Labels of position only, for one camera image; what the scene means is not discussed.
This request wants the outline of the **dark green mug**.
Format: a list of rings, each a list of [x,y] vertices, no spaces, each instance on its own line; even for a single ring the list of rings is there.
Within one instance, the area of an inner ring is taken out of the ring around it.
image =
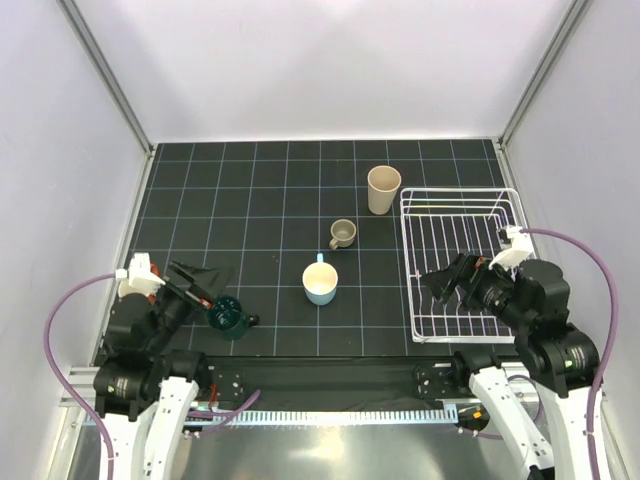
[[[230,295],[218,296],[206,318],[208,324],[228,341],[240,339],[250,328],[260,324],[258,315],[245,312],[239,300]]]

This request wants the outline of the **light blue mug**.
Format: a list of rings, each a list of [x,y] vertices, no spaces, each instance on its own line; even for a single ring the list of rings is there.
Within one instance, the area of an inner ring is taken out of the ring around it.
[[[325,306],[335,297],[338,272],[318,253],[316,261],[308,265],[302,273],[302,284],[309,301],[316,306]]]

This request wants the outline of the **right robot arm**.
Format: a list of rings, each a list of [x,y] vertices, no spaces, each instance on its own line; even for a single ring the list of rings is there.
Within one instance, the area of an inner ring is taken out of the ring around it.
[[[568,321],[570,286],[562,270],[539,259],[505,267],[461,253],[445,269],[423,274],[421,282],[439,302],[460,290],[465,309],[488,313],[512,330],[546,416],[546,434],[517,400],[495,355],[456,353],[450,383],[458,394],[480,400],[520,478],[610,478],[599,417],[597,373],[604,361],[594,342]]]

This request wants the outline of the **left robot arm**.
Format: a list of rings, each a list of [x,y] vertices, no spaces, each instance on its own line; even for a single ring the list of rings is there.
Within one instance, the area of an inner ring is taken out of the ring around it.
[[[233,271],[177,261],[170,268],[185,288],[161,276],[146,253],[115,273],[106,358],[93,381],[102,479],[170,478],[189,408],[211,389],[204,353],[166,348],[187,320],[213,306]]]

